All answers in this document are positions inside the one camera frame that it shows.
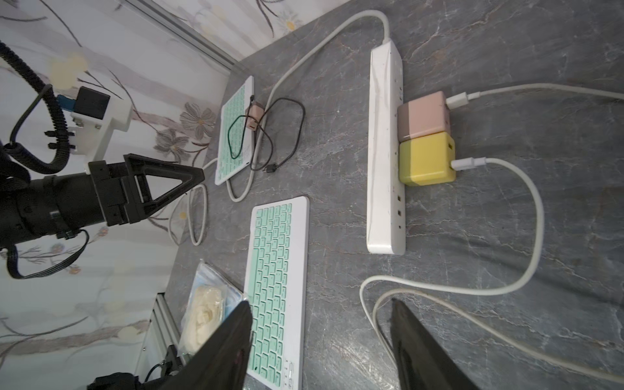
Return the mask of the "yellow charger plug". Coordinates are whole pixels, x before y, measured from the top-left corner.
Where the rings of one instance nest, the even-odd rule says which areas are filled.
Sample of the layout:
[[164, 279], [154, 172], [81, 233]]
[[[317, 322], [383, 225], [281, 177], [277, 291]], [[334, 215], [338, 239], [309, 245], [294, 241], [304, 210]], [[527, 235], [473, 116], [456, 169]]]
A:
[[455, 143], [448, 133], [421, 136], [399, 145], [399, 179], [407, 186], [427, 186], [456, 180], [451, 167]]

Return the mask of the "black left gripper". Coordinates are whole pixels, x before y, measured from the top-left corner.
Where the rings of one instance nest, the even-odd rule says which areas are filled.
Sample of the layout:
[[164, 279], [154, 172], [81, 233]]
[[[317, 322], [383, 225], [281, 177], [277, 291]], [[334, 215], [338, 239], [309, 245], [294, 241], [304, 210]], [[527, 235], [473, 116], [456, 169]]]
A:
[[[88, 168], [99, 206], [109, 227], [140, 222], [205, 180], [201, 168], [138, 154], [126, 154], [122, 163], [89, 162]], [[136, 176], [141, 176], [141, 192]], [[155, 195], [150, 179], [173, 180], [177, 185]]]

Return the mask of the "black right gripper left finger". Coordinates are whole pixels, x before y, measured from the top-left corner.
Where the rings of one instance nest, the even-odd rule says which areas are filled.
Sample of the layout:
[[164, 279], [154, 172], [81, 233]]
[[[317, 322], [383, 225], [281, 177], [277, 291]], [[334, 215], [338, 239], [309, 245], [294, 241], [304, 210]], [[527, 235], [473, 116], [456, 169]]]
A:
[[242, 389], [250, 360], [253, 316], [240, 302], [180, 373], [162, 389]]

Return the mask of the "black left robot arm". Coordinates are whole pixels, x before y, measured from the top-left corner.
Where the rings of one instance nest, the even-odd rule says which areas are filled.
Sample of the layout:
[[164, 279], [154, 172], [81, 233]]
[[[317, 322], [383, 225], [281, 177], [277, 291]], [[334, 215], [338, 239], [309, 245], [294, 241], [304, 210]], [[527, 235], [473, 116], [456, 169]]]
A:
[[[87, 87], [75, 98], [57, 95], [6, 44], [1, 57], [37, 93], [1, 146], [1, 247], [12, 278], [25, 278], [17, 245], [51, 235], [70, 240], [94, 224], [135, 224], [205, 179], [201, 168], [137, 154], [106, 163], [112, 133], [129, 128], [131, 104]], [[54, 126], [45, 132], [55, 153], [47, 163], [16, 140], [39, 102], [45, 102]]]

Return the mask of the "white power strip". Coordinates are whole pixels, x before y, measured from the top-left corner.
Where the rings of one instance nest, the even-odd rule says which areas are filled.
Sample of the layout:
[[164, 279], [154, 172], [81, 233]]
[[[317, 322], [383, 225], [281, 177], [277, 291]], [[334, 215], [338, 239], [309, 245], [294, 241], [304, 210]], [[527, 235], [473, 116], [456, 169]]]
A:
[[370, 53], [367, 153], [367, 249], [406, 251], [405, 186], [399, 179], [398, 108], [403, 104], [401, 55], [390, 39]]

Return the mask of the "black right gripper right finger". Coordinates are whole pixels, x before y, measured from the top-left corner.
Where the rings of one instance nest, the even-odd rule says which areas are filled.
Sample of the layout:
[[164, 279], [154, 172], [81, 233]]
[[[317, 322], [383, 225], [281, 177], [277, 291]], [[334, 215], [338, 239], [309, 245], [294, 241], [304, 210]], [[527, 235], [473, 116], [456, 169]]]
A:
[[408, 306], [396, 298], [392, 303], [392, 351], [401, 388], [476, 389]]

